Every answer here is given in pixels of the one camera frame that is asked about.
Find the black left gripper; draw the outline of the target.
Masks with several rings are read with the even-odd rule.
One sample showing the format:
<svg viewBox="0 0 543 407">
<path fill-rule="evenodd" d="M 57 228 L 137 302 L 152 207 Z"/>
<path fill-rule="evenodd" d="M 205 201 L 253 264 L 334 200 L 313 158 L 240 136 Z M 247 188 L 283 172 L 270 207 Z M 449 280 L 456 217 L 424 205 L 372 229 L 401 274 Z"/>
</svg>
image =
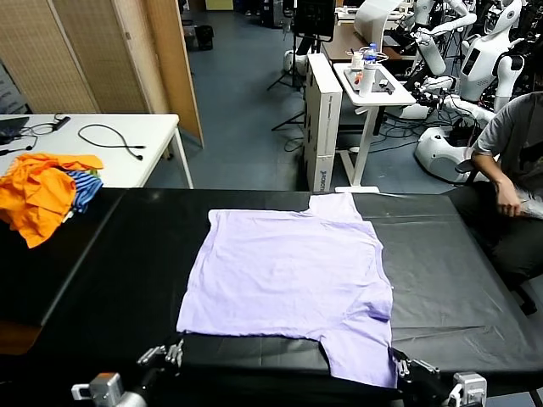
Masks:
<svg viewBox="0 0 543 407">
<path fill-rule="evenodd" d="M 137 360 L 139 366 L 140 380 L 137 384 L 138 394 L 153 394 L 155 390 L 164 385 L 178 374 L 182 368 L 184 339 L 181 338 L 178 343 L 172 344 L 165 360 L 152 362 L 156 356 L 165 353 L 165 345 L 149 348 Z"/>
</svg>

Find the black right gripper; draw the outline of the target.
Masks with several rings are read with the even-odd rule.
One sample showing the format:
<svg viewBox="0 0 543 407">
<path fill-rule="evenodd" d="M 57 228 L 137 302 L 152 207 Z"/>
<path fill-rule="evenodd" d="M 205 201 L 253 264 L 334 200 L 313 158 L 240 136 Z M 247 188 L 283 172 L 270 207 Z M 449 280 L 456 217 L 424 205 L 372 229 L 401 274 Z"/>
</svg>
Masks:
<svg viewBox="0 0 543 407">
<path fill-rule="evenodd" d="M 450 389 L 441 381 L 439 368 L 420 359 L 409 359 L 396 348 L 392 356 L 398 371 L 397 388 L 404 403 L 444 403 Z"/>
</svg>

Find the person hand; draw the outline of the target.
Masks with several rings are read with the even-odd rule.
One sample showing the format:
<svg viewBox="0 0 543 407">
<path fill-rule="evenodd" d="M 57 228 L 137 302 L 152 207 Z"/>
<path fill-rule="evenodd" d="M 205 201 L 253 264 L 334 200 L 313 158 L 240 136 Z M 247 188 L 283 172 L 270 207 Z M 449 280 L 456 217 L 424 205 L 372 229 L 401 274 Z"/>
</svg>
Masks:
<svg viewBox="0 0 543 407">
<path fill-rule="evenodd" d="M 507 217 L 521 215 L 521 201 L 513 183 L 508 178 L 503 178 L 495 183 L 497 210 Z"/>
</svg>

